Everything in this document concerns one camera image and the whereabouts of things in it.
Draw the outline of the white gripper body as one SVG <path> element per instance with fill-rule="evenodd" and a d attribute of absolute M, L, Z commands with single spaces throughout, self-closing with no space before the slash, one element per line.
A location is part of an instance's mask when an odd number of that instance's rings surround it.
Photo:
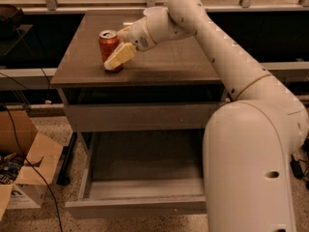
<path fill-rule="evenodd" d="M 148 28 L 148 19 L 143 17 L 125 28 L 127 40 L 136 46 L 138 51 L 148 51 L 156 46 Z"/>

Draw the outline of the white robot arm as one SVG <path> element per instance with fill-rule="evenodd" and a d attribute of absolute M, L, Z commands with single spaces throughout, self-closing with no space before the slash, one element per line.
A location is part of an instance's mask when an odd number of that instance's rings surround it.
<path fill-rule="evenodd" d="M 204 133 L 209 231 L 296 232 L 289 158 L 308 135 L 302 102 L 216 25 L 200 0 L 168 0 L 166 9 L 117 34 L 108 70 L 161 42 L 192 36 L 232 98 Z"/>

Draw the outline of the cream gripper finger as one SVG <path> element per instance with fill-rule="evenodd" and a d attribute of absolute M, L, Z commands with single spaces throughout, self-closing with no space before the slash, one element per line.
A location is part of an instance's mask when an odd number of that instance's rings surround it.
<path fill-rule="evenodd" d="M 133 43 L 120 43 L 104 62 L 104 69 L 109 72 L 117 71 L 123 63 L 132 59 L 137 52 Z"/>
<path fill-rule="evenodd" d="M 117 36 L 121 42 L 128 43 L 129 39 L 127 37 L 128 27 L 121 29 L 117 32 Z"/>

